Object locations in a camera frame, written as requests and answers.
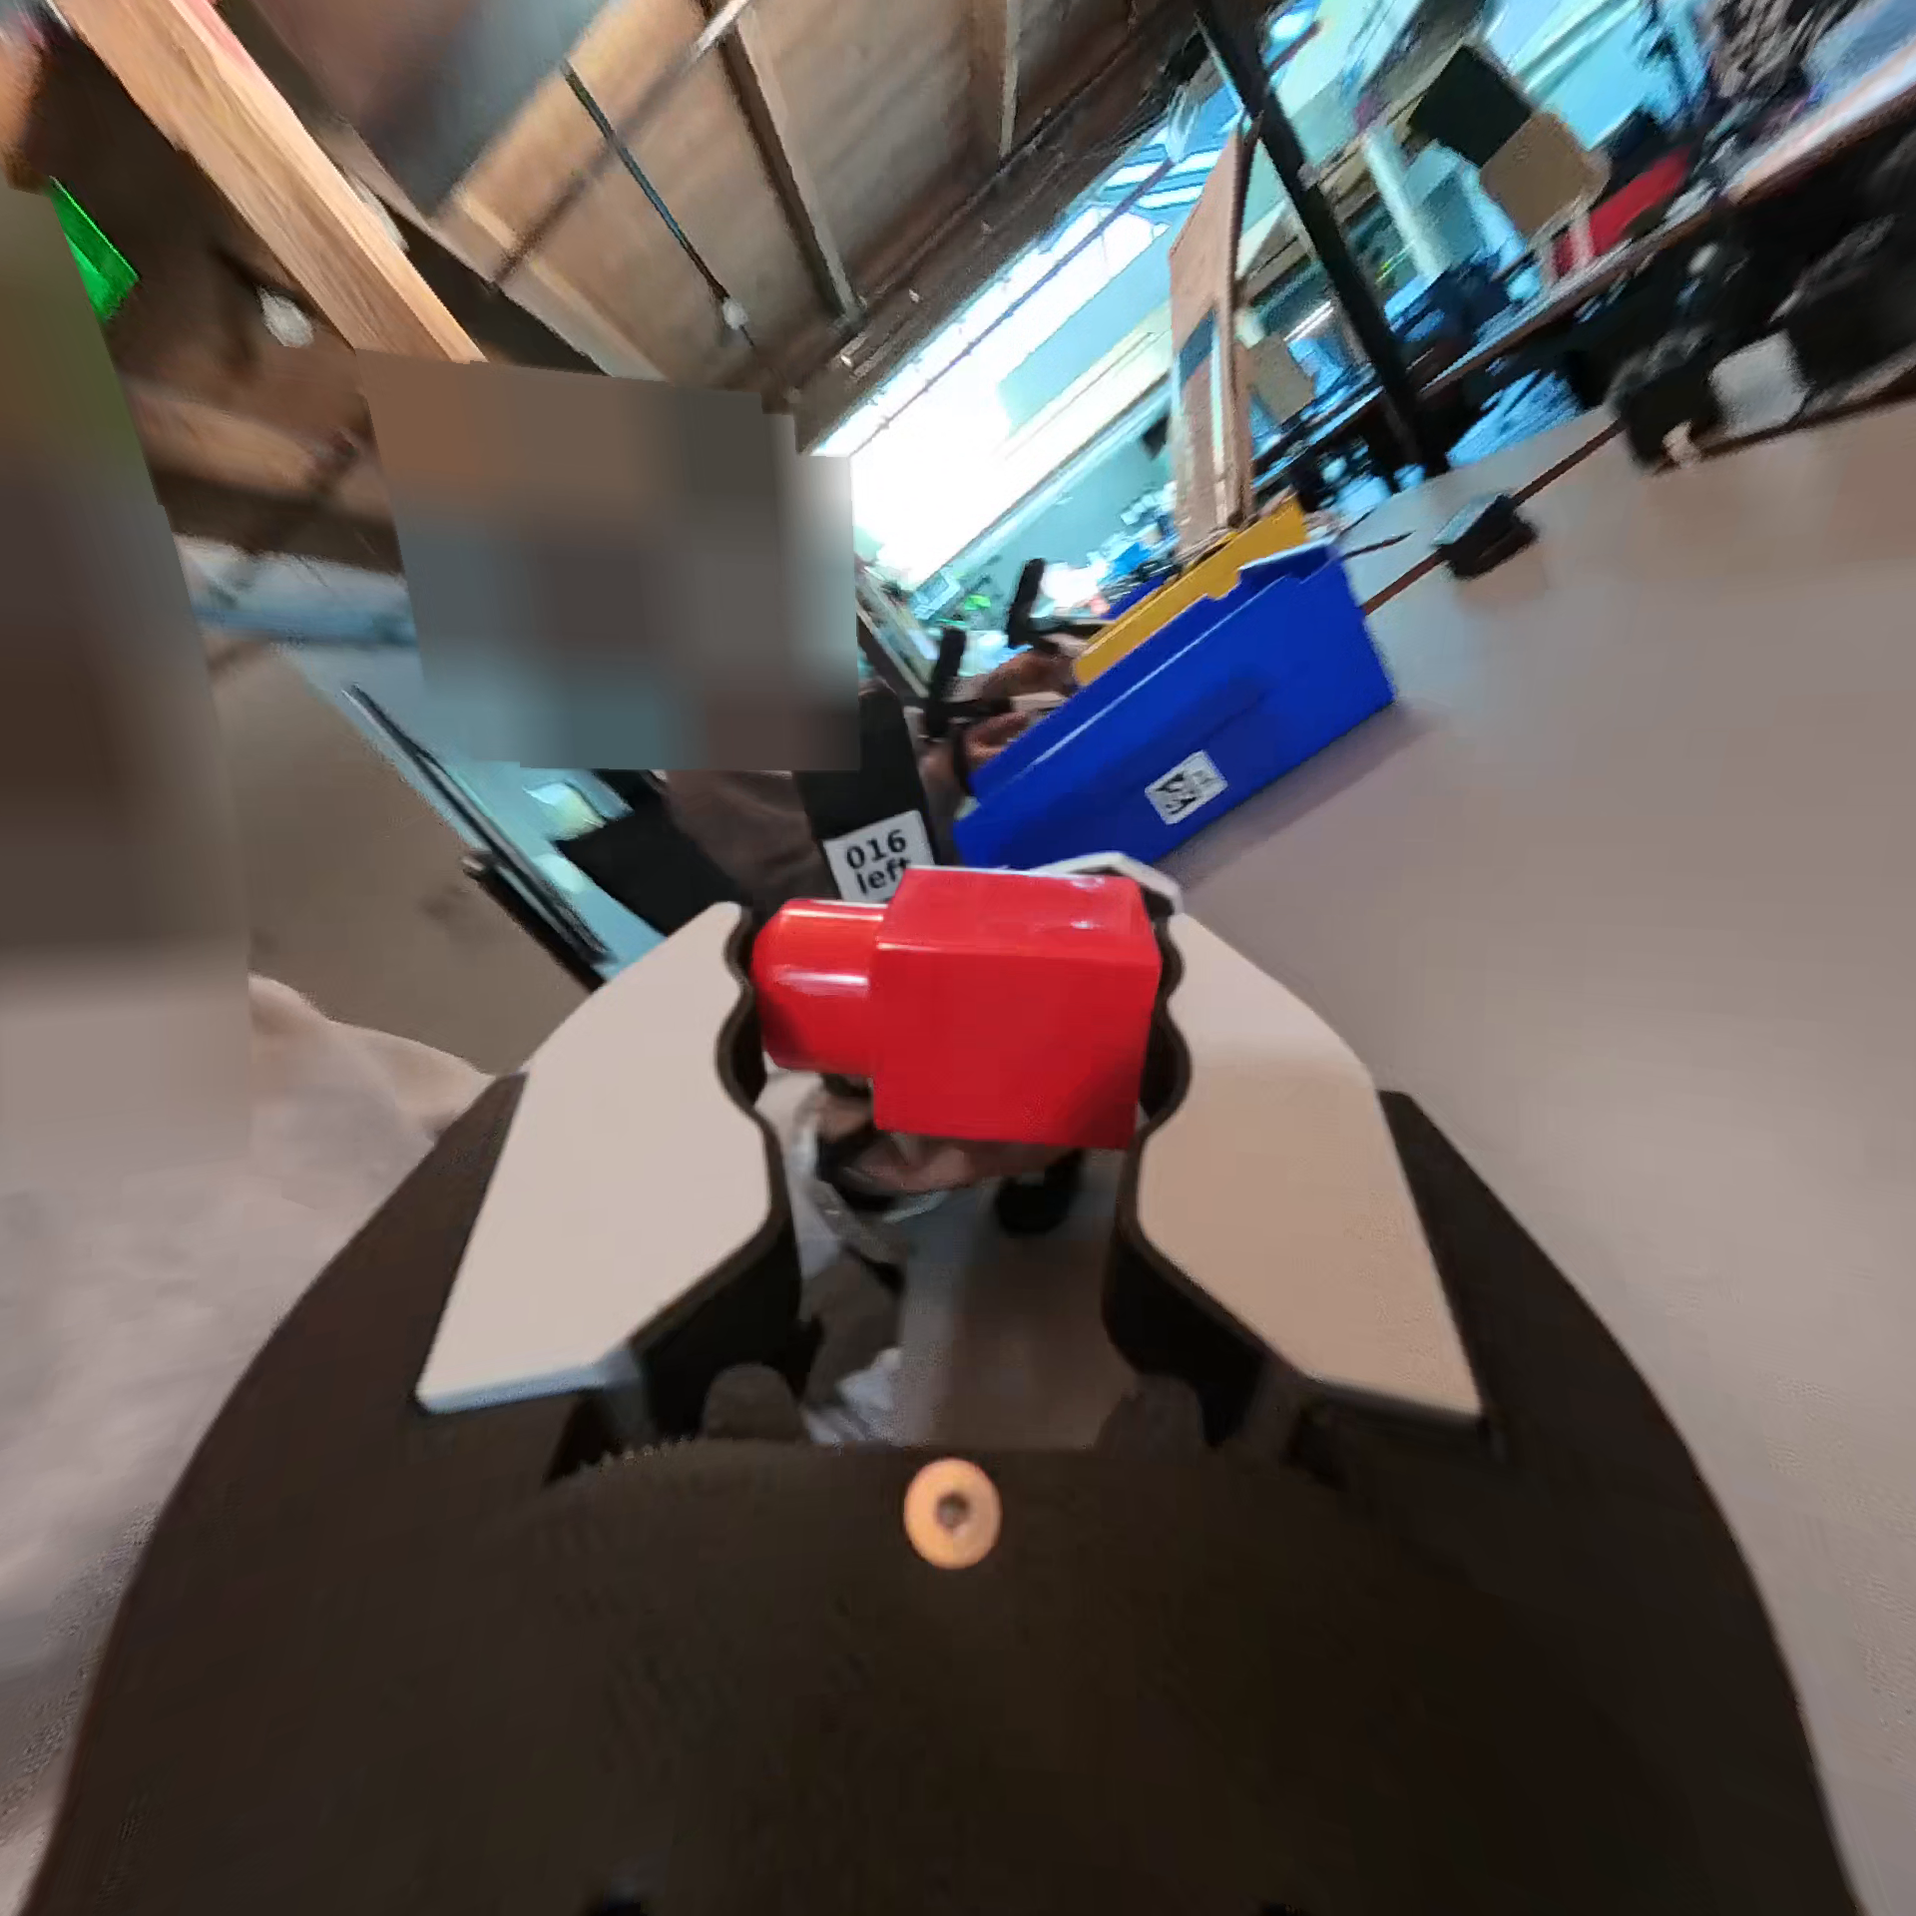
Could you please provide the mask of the black power adapter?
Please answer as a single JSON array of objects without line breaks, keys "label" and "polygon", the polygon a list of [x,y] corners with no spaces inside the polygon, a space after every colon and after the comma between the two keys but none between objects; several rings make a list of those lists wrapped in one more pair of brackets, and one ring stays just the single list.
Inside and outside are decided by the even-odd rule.
[{"label": "black power adapter", "polygon": [[1532,520],[1508,492],[1473,498],[1429,542],[1429,555],[1455,581],[1477,581],[1538,542]]}]

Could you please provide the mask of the wooden post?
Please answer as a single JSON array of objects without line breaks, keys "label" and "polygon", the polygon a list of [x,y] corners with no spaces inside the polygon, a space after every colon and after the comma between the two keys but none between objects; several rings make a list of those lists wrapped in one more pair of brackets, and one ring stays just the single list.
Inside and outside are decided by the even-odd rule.
[{"label": "wooden post", "polygon": [[485,360],[213,5],[59,3],[55,13],[347,348]]}]

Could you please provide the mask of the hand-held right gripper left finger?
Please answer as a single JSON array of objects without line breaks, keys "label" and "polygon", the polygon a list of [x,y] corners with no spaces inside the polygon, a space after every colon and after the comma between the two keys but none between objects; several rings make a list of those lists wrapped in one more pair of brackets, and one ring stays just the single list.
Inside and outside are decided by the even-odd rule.
[{"label": "hand-held right gripper left finger", "polygon": [[523,1068],[421,1414],[600,1398],[644,1442],[802,1432],[818,1328],[758,1110],[750,929],[738,905],[702,911]]}]

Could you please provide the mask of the grey desk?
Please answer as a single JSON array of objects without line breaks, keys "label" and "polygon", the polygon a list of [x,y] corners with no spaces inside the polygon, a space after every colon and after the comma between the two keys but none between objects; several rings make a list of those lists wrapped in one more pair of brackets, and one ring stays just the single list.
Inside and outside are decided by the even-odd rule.
[{"label": "grey desk", "polygon": [[1167,861],[1409,1092],[1726,1509],[1864,1913],[1912,1913],[1912,402],[1371,615],[1395,711]]}]

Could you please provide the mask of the wooden sign board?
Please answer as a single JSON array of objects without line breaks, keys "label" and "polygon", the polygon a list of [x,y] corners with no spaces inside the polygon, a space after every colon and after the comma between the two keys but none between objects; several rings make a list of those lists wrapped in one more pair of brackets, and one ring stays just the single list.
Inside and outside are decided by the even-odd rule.
[{"label": "wooden sign board", "polygon": [[1253,450],[1235,264],[1249,154],[1233,126],[1167,252],[1165,452],[1177,550],[1209,550],[1253,516]]}]

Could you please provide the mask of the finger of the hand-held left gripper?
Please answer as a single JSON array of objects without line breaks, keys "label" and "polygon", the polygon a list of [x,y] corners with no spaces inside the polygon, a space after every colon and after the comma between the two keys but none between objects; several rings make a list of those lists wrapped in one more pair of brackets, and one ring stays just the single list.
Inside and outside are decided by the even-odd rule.
[{"label": "finger of the hand-held left gripper", "polygon": [[1137,887],[1145,911],[1153,917],[1171,919],[1185,911],[1183,891],[1171,877],[1119,851],[1089,853],[1047,863],[1043,877],[1123,879]]}]

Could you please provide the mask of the yellow storage bin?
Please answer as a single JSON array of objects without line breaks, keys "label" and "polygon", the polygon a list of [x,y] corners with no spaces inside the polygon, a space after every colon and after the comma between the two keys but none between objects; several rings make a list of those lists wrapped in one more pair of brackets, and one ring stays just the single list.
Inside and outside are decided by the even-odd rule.
[{"label": "yellow storage bin", "polygon": [[1145,591],[1093,635],[1071,663],[1071,679],[1083,689],[1201,601],[1227,597],[1239,573],[1303,548],[1311,540],[1311,516],[1295,492],[1283,492],[1253,524],[1219,542],[1175,579]]}]

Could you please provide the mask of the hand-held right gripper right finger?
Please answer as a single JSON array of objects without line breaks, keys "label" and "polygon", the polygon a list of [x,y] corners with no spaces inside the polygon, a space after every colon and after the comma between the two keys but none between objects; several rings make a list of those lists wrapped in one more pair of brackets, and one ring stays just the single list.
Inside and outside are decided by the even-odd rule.
[{"label": "hand-held right gripper right finger", "polygon": [[1159,925],[1139,1128],[1113,1194],[1105,1332],[1189,1392],[1209,1446],[1261,1396],[1437,1430],[1487,1410],[1381,1092],[1289,987]]}]

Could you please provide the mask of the person's grey sweatshirt torso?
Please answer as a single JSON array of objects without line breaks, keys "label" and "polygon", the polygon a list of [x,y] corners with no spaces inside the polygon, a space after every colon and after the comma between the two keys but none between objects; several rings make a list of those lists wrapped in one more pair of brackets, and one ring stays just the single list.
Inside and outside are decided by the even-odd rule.
[{"label": "person's grey sweatshirt torso", "polygon": [[44,1815],[137,1547],[291,1304],[491,1074],[249,979],[237,1162],[4,1198],[4,1841]]}]

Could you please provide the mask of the person's left hand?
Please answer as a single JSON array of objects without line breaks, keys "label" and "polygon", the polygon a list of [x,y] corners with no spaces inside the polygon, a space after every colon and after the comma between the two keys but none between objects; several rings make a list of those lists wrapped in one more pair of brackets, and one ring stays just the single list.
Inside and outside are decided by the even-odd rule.
[{"label": "person's left hand", "polygon": [[818,1132],[812,1162],[818,1182],[846,1202],[886,1208],[972,1186],[1037,1180],[1079,1156],[1059,1146],[894,1134],[862,1122],[838,1136]]}]

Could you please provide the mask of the red toy block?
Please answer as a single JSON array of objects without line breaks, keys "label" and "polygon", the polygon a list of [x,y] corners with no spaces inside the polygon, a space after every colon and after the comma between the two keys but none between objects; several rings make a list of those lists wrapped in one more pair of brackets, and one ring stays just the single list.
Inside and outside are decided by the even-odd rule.
[{"label": "red toy block", "polygon": [[1119,1152],[1161,973],[1131,875],[916,867],[780,907],[748,977],[770,1062],[864,1084],[886,1134]]}]

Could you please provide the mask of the blue storage bin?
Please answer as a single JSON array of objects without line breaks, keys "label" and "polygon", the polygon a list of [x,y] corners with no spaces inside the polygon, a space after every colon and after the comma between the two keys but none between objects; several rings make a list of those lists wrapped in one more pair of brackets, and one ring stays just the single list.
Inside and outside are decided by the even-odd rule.
[{"label": "blue storage bin", "polygon": [[1157,867],[1393,703],[1343,557],[1297,546],[1175,613],[982,765],[956,855]]}]

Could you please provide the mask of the black pole stand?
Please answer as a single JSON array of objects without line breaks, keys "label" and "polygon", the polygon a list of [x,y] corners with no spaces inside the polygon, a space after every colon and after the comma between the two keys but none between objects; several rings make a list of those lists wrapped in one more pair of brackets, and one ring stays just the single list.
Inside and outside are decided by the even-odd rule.
[{"label": "black pole stand", "polygon": [[1229,84],[1257,144],[1269,156],[1273,172],[1305,232],[1335,306],[1353,330],[1361,356],[1383,396],[1383,412],[1427,478],[1451,470],[1421,388],[1411,376],[1383,304],[1365,276],[1349,238],[1339,224],[1301,138],[1281,106],[1277,84],[1263,63],[1259,13],[1247,3],[1193,3],[1199,35],[1209,59]]}]

